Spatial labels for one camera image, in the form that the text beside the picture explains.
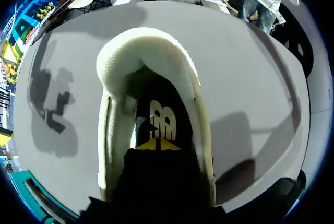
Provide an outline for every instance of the table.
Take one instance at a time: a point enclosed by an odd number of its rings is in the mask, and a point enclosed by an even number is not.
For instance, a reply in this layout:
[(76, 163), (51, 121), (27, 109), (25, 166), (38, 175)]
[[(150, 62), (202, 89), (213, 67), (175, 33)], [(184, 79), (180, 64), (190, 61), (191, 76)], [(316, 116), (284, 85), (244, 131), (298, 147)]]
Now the table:
[(79, 213), (97, 184), (100, 49), (133, 27), (163, 30), (194, 61), (207, 103), (217, 203), (231, 211), (278, 178), (296, 179), (309, 132), (298, 60), (253, 25), (192, 4), (136, 2), (84, 14), (43, 36), (18, 79), (14, 124), (22, 168)]

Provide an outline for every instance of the logo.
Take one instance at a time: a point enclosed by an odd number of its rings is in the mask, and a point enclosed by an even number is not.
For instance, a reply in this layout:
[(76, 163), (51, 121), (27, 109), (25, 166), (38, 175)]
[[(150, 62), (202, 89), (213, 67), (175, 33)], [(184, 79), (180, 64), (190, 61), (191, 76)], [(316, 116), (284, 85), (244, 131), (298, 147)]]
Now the logo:
[[(156, 100), (150, 103), (150, 123), (156, 128), (154, 137), (165, 138), (166, 140), (175, 140), (176, 138), (176, 118), (172, 109), (162, 108)], [(153, 131), (150, 131), (150, 139), (153, 138)]]

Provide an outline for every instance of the shoe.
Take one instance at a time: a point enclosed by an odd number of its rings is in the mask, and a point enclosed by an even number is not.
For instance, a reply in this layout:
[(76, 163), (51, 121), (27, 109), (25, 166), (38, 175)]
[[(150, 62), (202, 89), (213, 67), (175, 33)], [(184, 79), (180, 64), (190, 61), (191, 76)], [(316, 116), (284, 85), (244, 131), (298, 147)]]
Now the shoe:
[(197, 159), (214, 206), (208, 115), (195, 66), (181, 44), (157, 29), (127, 30), (101, 49), (97, 73), (103, 84), (98, 126), (102, 199), (111, 200), (128, 149), (182, 150)]

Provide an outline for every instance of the white sneaker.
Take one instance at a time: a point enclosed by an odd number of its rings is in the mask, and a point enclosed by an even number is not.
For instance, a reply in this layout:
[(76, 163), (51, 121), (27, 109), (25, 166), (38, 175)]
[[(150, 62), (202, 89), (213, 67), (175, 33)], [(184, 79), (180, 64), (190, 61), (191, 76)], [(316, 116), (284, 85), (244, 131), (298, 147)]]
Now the white sneaker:
[(196, 151), (214, 206), (207, 110), (194, 63), (181, 44), (157, 29), (130, 29), (101, 49), (97, 73), (103, 84), (98, 129), (102, 199), (110, 200), (127, 150), (155, 146)]

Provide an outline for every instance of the yellow object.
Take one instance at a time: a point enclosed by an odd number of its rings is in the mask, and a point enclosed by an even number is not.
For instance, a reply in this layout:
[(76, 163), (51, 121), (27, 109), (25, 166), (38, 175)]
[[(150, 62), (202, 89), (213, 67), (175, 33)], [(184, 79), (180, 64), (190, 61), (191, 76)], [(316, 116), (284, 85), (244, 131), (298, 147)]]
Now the yellow object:
[(11, 140), (11, 138), (13, 137), (13, 135), (14, 135), (14, 133), (12, 133), (10, 136), (0, 134), (0, 146), (3, 146), (7, 142), (9, 142)]
[[(156, 149), (156, 138), (152, 138), (150, 139), (148, 142), (142, 144), (141, 146), (137, 147), (137, 149), (139, 150), (146, 150), (146, 149), (150, 149), (150, 150), (155, 150)], [(160, 150), (161, 151), (165, 151), (165, 150), (181, 150), (180, 147), (170, 143), (169, 141), (165, 140), (165, 139), (160, 139)]]
[(4, 50), (2, 52), (1, 57), (4, 61), (8, 61), (8, 62), (11, 62), (11, 63), (17, 65), (17, 59), (15, 58), (15, 54), (13, 52), (13, 47), (9, 44), (8, 41), (7, 41), (7, 43), (4, 47)]

